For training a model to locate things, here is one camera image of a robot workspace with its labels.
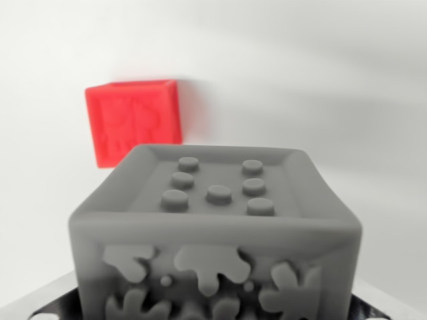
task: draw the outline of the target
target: red cube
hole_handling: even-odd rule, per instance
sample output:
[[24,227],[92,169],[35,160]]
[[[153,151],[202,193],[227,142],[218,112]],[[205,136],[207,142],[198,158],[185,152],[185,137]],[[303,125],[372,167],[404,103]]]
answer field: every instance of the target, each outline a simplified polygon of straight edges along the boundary
[[139,144],[182,143],[175,80],[110,83],[85,93],[98,167],[115,167]]

